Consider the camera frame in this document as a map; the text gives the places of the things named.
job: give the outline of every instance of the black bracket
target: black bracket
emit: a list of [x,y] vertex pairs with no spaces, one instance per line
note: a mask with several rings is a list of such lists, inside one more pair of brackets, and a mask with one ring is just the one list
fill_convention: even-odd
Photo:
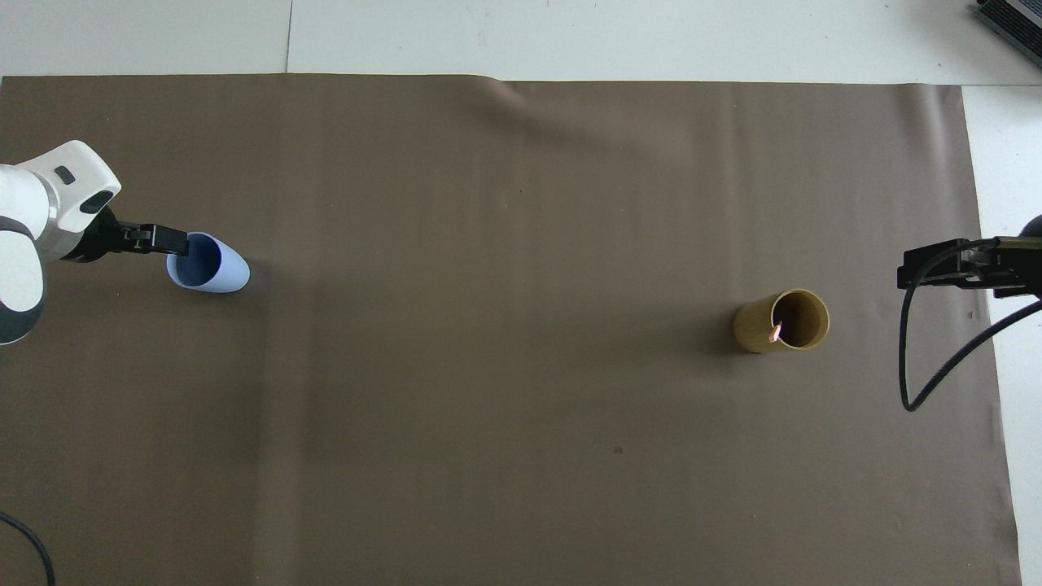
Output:
[[65,255],[66,261],[91,263],[108,252],[185,255],[189,253],[189,236],[184,231],[159,224],[121,222],[108,207],[95,216],[83,230],[79,244]]

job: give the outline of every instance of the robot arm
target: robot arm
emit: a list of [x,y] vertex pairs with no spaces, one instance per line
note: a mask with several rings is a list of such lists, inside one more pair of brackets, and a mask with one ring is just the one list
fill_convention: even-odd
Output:
[[117,220],[107,205],[120,189],[80,141],[0,165],[0,345],[18,341],[40,319],[44,263],[89,263],[106,252],[188,253],[183,231]]
[[[917,287],[950,285],[960,289],[993,289],[995,297],[1035,295],[1040,300],[996,321],[959,349],[915,396],[905,376],[909,310]],[[918,409],[963,359],[989,338],[1017,321],[1042,311],[1042,216],[1027,223],[1017,237],[940,242],[904,252],[897,269],[897,288],[904,290],[897,342],[897,376],[901,406]]]

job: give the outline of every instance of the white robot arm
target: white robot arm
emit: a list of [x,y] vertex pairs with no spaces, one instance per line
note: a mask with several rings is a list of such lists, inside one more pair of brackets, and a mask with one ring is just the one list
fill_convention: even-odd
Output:
[[80,141],[0,165],[0,345],[20,340],[40,319],[44,263],[91,262],[106,252],[188,253],[180,230],[117,221],[107,205],[120,188]]

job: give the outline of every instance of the white floor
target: white floor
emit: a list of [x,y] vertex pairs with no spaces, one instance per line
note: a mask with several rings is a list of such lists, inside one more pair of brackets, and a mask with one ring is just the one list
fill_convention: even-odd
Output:
[[[966,86],[982,234],[1014,235],[1042,214],[1042,69],[974,22],[970,4],[0,0],[0,75],[289,71],[956,83]],[[992,319],[1024,302],[992,301]],[[1029,585],[1042,585],[1042,450],[1034,449],[1042,445],[1040,328],[1037,318],[995,341]]]

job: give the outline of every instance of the black cable on floor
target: black cable on floor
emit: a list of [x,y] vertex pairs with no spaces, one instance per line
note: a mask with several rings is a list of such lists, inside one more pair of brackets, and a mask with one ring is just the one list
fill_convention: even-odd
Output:
[[25,527],[25,523],[3,511],[0,511],[0,521],[20,531],[32,543],[32,546],[36,548],[36,553],[40,554],[40,561],[44,562],[44,571],[47,573],[47,586],[54,586],[54,566],[51,565],[51,557],[47,555],[47,547],[44,547],[44,542],[36,537],[35,533],[32,533],[31,529]]

